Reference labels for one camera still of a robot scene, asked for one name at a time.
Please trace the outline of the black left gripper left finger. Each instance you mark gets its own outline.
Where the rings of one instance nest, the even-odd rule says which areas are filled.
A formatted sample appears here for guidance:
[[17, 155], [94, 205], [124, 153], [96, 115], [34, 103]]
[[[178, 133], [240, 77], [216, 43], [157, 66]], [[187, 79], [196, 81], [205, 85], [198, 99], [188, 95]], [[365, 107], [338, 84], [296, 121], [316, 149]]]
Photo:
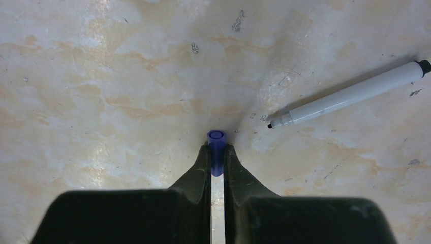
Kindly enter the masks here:
[[68, 191], [47, 209], [32, 243], [210, 243], [211, 155], [166, 189]]

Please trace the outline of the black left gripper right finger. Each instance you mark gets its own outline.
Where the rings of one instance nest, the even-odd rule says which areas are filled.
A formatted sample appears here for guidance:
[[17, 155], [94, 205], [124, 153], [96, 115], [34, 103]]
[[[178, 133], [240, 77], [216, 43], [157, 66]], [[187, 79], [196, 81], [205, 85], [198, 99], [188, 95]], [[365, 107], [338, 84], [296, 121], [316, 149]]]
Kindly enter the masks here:
[[396, 243], [372, 201], [357, 197], [279, 196], [224, 152], [226, 243]]

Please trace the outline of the purple pen cap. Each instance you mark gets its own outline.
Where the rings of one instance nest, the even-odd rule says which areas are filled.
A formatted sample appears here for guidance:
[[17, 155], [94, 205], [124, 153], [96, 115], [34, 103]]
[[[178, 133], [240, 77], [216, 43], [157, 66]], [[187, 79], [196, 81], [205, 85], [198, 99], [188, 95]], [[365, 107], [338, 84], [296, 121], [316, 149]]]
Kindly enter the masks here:
[[224, 131], [211, 130], [207, 133], [207, 144], [211, 153], [211, 174], [219, 177], [224, 172], [224, 150], [227, 135]]

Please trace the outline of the white marker pen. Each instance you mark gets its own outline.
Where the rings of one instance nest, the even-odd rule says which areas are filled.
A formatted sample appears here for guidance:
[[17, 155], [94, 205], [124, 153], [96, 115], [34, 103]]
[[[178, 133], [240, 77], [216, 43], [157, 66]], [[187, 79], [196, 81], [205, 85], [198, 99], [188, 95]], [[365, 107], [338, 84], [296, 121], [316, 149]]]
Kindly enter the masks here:
[[331, 113], [409, 83], [414, 83], [422, 79], [429, 72], [429, 61], [421, 60], [409, 62], [390, 71], [294, 108], [282, 116], [272, 120], [267, 127], [269, 129], [274, 129], [280, 126], [299, 124], [314, 119], [318, 116]]

